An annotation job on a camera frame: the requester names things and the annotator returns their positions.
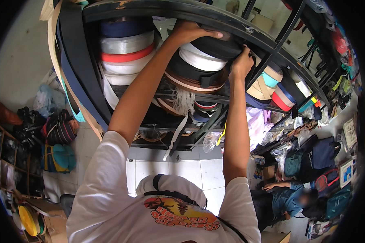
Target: white webbing roll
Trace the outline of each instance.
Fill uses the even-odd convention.
[[[100,39],[102,52],[107,54],[128,54],[140,51],[150,46],[154,41],[154,30],[140,35],[122,38]]]
[[[227,61],[218,58],[200,56],[197,53],[180,48],[179,56],[189,65],[203,71],[219,71],[224,68]]]
[[[156,54],[156,50],[153,50],[149,55],[139,58],[134,61],[127,61],[124,63],[112,63],[108,61],[102,61],[103,68],[112,74],[136,74],[142,71],[146,64],[153,58]]]

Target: black bag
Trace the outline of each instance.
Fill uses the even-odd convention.
[[[316,218],[318,221],[325,221],[327,211],[327,198],[320,197],[308,208],[304,208],[302,214],[307,218]]]

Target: teal strap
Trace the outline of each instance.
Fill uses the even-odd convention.
[[[265,72],[262,72],[261,74],[263,76],[263,80],[265,81],[265,84],[269,87],[275,87],[278,84],[278,81],[272,78],[271,76],[267,75]]]

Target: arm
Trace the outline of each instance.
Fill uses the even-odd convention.
[[[131,144],[173,54],[181,45],[202,36],[221,38],[223,34],[200,29],[194,22],[180,21],[176,24],[172,34],[122,95],[108,131],[116,131]]]
[[[227,135],[224,139],[223,175],[226,187],[237,177],[247,177],[246,169],[250,157],[250,137],[246,118],[245,77],[253,66],[250,49],[233,62],[229,75],[230,105],[227,116]]]

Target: beige strap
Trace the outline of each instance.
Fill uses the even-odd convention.
[[[265,84],[265,80],[263,80],[263,76],[259,76],[257,79],[258,85],[260,86],[261,92],[265,100],[270,100],[271,95],[268,92],[267,86]]]

